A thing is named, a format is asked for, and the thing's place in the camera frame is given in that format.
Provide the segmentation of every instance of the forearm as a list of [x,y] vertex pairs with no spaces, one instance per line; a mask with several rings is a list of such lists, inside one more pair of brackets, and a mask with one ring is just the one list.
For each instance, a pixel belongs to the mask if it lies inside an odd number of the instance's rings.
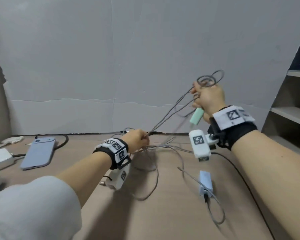
[[111,158],[107,153],[96,152],[56,177],[66,182],[75,191],[83,207],[111,164]]
[[300,239],[300,155],[254,130],[232,147],[261,198],[294,239]]

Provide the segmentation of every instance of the gray shelving unit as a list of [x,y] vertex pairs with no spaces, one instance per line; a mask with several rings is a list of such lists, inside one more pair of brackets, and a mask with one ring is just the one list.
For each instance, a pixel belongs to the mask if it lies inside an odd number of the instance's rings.
[[300,71],[287,72],[262,132],[300,153]]

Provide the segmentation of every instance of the smartphone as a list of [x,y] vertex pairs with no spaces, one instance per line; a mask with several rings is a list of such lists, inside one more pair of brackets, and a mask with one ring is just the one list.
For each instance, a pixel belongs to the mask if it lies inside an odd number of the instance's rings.
[[52,157],[56,139],[54,137],[44,137],[35,139],[28,149],[20,168],[28,170],[47,166]]

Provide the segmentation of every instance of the white power strip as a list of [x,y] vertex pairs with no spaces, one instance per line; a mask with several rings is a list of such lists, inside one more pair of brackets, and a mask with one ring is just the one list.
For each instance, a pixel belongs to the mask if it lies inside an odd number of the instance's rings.
[[8,167],[14,163],[14,158],[6,148],[0,149],[0,169]]

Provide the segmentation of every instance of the table surface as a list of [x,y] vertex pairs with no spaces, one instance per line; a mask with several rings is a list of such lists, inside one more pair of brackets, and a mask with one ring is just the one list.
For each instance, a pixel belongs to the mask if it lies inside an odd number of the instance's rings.
[[[94,147],[111,135],[71,135],[69,142],[55,151],[51,163],[42,168],[22,171],[22,160],[0,171],[7,186],[28,183],[45,175],[56,175],[80,159],[89,155]],[[64,137],[55,136],[59,143]],[[153,135],[151,143],[161,143],[167,137]],[[25,153],[33,136],[7,147],[14,154]],[[177,136],[174,143],[191,150],[187,136]],[[216,152],[227,156],[237,164],[235,157],[226,149]],[[181,165],[177,154],[166,148],[156,150],[154,160],[159,170],[159,183],[145,201],[133,199],[130,193],[145,196],[154,187],[156,172],[141,172],[131,168],[123,188],[113,191],[99,185],[82,209],[82,229],[74,240],[81,239],[272,239],[246,185],[233,166],[219,155],[209,161],[199,162],[193,154],[180,152],[184,168],[198,177],[199,171],[211,173],[214,192],[225,210],[226,221],[217,227],[211,220],[207,206],[198,194],[198,184],[188,176],[182,177],[177,169]],[[145,155],[136,156],[134,163],[151,167]],[[276,239],[290,239],[276,222],[254,191],[260,207],[274,232]],[[221,211],[212,200],[211,210],[217,219]]]

